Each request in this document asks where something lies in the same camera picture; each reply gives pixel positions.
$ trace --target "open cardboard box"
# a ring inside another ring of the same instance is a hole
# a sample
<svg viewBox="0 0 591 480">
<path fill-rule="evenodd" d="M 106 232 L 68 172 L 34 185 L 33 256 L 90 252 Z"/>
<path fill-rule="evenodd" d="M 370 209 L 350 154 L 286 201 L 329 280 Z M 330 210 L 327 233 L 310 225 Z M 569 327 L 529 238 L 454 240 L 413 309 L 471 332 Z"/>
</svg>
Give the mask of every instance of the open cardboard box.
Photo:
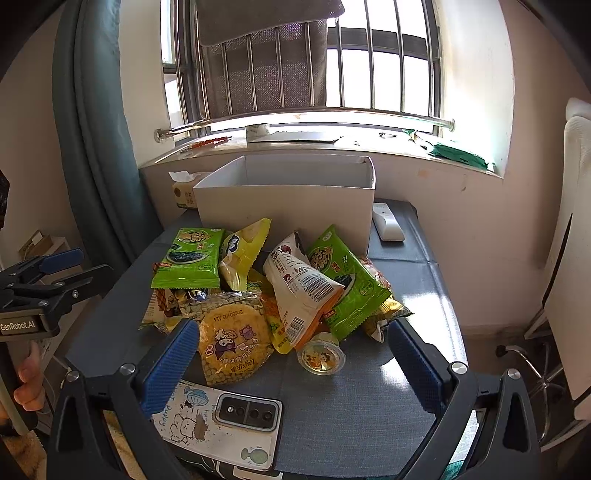
<svg viewBox="0 0 591 480">
<path fill-rule="evenodd" d="M 374 192 L 369 157 L 314 153 L 242 156 L 194 187 L 207 228 L 235 232 L 270 218 L 268 251 L 295 230 L 308 248 L 334 223 L 356 255 L 367 253 Z"/>
</svg>

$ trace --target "finger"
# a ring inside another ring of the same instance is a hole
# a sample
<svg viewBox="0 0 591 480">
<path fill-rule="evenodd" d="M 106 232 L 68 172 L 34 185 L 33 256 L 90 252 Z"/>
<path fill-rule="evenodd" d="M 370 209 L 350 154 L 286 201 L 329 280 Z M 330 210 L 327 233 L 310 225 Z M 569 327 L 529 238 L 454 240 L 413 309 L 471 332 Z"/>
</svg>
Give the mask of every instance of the finger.
<svg viewBox="0 0 591 480">
<path fill-rule="evenodd" d="M 27 383 L 40 373 L 41 351 L 37 342 L 31 342 L 31 353 L 23 360 L 18 368 L 18 377 L 21 382 Z"/>
<path fill-rule="evenodd" d="M 14 400 L 21 405 L 33 401 L 43 390 L 43 375 L 38 374 L 35 378 L 21 385 L 14 391 Z"/>
<path fill-rule="evenodd" d="M 45 389 L 41 387 L 41 391 L 39 395 L 31 400 L 30 402 L 25 403 L 22 407 L 27 411 L 37 411 L 43 408 L 45 404 Z"/>
</svg>

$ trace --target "gray tablecloth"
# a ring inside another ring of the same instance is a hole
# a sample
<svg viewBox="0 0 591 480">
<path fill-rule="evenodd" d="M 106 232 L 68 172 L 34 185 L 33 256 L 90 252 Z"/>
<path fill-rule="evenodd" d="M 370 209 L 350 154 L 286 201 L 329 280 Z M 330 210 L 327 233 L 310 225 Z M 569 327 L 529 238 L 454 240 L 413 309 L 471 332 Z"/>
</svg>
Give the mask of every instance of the gray tablecloth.
<svg viewBox="0 0 591 480">
<path fill-rule="evenodd" d="M 449 360 L 466 362 L 462 336 L 441 272 L 414 208 L 386 200 L 406 236 L 382 242 L 372 225 L 369 257 L 389 279 L 398 300 L 415 315 L 412 326 Z M 159 340 L 155 329 L 138 331 L 151 295 L 152 263 L 164 256 L 179 228 L 199 226 L 195 211 L 171 225 L 121 277 L 74 341 L 67 359 L 86 376 L 113 373 L 138 362 Z M 283 402 L 275 468 L 332 477 L 395 475 L 434 421 L 421 408 L 386 344 L 356 331 L 342 342 L 347 360 L 332 377 L 311 375 L 294 353 L 275 354 L 255 375 L 224 390 Z M 185 378 L 203 382 L 199 356 Z M 476 431 L 472 417 L 452 461 L 465 458 Z"/>
</svg>

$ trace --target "white snack bag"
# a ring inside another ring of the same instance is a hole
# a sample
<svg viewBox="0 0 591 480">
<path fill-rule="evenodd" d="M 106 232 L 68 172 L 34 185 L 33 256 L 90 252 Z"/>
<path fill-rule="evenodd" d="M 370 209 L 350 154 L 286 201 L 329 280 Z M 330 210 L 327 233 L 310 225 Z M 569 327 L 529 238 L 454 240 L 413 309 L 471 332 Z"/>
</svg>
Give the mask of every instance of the white snack bag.
<svg viewBox="0 0 591 480">
<path fill-rule="evenodd" d="M 267 257 L 263 270 L 273 285 L 285 335 L 300 349 L 314 335 L 318 322 L 340 300 L 344 287 L 310 266 L 296 232 Z"/>
</svg>

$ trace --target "white remote control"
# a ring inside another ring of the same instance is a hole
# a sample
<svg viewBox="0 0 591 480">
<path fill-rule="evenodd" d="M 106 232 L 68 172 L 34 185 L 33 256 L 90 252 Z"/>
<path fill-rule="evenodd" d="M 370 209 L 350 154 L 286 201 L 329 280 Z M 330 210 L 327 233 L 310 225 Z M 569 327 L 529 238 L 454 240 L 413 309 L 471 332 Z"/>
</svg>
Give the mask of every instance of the white remote control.
<svg viewBox="0 0 591 480">
<path fill-rule="evenodd" d="M 379 237 L 384 241 L 404 240 L 404 233 L 396 220 L 396 217 L 386 203 L 374 203 L 372 212 L 375 227 L 378 230 Z"/>
</svg>

